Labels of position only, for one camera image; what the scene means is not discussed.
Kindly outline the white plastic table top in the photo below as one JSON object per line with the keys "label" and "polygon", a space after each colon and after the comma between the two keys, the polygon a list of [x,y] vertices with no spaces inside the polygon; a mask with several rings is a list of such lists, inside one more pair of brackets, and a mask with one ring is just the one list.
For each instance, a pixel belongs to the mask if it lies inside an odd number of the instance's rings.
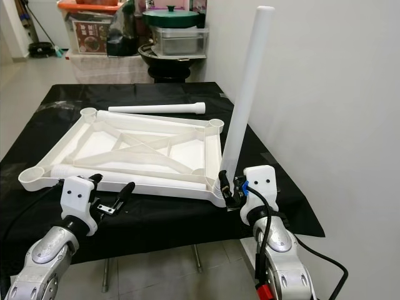
{"label": "white plastic table top", "polygon": [[[36,166],[22,171],[18,181],[27,191],[50,188],[60,179],[51,176],[58,164],[75,168],[171,178],[205,183],[206,189],[140,184],[138,194],[208,200],[218,208],[223,201],[213,195],[222,162],[223,128],[176,122],[97,119],[100,109],[85,108],[71,129]],[[100,182],[100,191],[118,192],[126,184]]]}

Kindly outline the black table cloth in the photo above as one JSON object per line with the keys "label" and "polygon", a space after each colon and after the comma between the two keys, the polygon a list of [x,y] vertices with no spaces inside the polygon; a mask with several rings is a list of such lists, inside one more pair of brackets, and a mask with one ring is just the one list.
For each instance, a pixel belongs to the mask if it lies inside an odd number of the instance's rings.
{"label": "black table cloth", "polygon": [[[43,103],[69,101],[75,109],[45,109],[34,112],[9,151],[0,160],[1,228],[11,225],[18,212],[23,215],[12,226],[8,239],[1,244],[3,260],[19,263],[33,242],[43,237],[52,225],[61,220],[58,192],[38,199],[38,192],[26,191],[18,174],[36,165],[77,122],[85,108],[106,109],[110,106],[183,104],[204,102],[203,119],[231,119],[233,104],[214,82],[166,84],[55,84],[40,98]],[[276,169],[280,211],[288,218],[295,234],[323,238],[332,227],[320,222],[309,203],[309,191],[300,188],[297,177],[286,171],[288,161],[272,155],[266,137],[248,128],[237,171],[262,164]],[[163,251],[191,244],[245,238],[251,229],[243,225],[236,211],[216,207],[197,199],[136,195],[123,212],[109,217],[91,237],[80,239],[74,263],[103,258]]]}

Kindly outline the crinkled clear tape strip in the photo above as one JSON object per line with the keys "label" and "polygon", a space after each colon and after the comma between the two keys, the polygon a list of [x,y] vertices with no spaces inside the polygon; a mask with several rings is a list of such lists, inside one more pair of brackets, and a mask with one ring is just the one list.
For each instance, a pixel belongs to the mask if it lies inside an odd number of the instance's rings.
{"label": "crinkled clear tape strip", "polygon": [[39,105],[35,112],[46,111],[47,109],[65,109],[65,111],[73,111],[76,108],[74,102],[69,101],[57,101],[48,102]]}

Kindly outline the bench with white lace cloth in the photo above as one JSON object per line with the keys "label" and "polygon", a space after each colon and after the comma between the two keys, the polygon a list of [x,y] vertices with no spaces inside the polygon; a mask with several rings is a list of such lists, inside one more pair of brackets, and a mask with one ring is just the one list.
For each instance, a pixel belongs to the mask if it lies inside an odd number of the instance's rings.
{"label": "bench with white lace cloth", "polygon": [[140,56],[114,57],[68,54],[76,81],[80,84],[145,84],[154,80]]}

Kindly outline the black round wok stand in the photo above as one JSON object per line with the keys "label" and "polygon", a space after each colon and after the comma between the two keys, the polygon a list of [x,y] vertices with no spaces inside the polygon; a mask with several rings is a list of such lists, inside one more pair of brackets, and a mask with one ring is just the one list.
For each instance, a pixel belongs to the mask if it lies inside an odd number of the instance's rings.
{"label": "black round wok stand", "polygon": [[145,44],[137,49],[147,65],[147,74],[155,83],[185,83],[191,77],[191,66],[201,58],[163,58],[152,51],[153,44]]}

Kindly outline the black floor mop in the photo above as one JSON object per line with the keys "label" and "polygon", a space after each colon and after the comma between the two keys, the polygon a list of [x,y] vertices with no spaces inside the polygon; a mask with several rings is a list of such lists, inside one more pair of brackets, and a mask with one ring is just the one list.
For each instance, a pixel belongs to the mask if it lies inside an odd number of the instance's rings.
{"label": "black floor mop", "polygon": [[44,29],[44,26],[42,25],[40,20],[38,20],[35,13],[31,11],[31,8],[29,7],[29,0],[21,0],[21,3],[28,12],[29,17],[32,17],[32,20],[34,20],[34,22],[38,26],[40,26],[40,28],[42,28],[42,32],[47,37],[46,42],[32,42],[31,44],[29,44],[28,46],[29,55],[31,55],[31,57],[33,58],[47,58],[49,56],[63,58],[64,57],[63,50],[59,46],[53,43],[52,38],[49,36],[48,32]]}

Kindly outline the black plastic bag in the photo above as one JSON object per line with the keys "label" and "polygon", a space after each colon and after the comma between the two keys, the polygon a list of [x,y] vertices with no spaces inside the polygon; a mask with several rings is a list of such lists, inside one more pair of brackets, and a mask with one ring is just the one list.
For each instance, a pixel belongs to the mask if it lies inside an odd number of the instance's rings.
{"label": "black plastic bag", "polygon": [[106,54],[109,57],[138,55],[137,8],[136,0],[126,0],[112,17],[106,38]]}

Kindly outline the clear plastic container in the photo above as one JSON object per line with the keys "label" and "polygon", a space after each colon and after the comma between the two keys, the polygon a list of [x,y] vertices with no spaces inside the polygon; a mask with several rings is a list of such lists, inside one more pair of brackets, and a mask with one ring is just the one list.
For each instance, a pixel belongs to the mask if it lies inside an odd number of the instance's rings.
{"label": "clear plastic container", "polygon": [[151,26],[152,51],[160,58],[206,58],[208,28]]}

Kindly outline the green pot with lid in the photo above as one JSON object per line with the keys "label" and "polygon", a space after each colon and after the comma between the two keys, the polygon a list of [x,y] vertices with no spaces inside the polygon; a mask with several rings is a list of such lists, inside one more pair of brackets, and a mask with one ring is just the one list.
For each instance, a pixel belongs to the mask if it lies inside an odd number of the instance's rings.
{"label": "green pot with lid", "polygon": [[143,12],[142,16],[148,26],[169,29],[192,28],[201,20],[198,12],[175,9],[175,6],[168,6],[167,9],[149,9]]}

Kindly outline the dark framed picture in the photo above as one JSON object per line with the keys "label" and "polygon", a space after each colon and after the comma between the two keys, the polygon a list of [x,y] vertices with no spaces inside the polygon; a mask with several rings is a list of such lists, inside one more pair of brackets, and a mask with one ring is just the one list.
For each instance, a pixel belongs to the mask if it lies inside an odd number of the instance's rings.
{"label": "dark framed picture", "polygon": [[206,28],[206,9],[208,8],[208,0],[187,0],[187,8],[189,11],[198,13],[197,28]]}

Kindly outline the metal folding table frame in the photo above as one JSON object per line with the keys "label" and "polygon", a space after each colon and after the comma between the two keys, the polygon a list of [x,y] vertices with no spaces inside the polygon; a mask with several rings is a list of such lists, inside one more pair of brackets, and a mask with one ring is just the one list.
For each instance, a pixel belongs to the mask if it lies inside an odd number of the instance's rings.
{"label": "metal folding table frame", "polygon": [[106,258],[102,260],[101,266],[100,291],[113,295],[122,291],[137,291],[168,279],[204,271],[197,244]]}

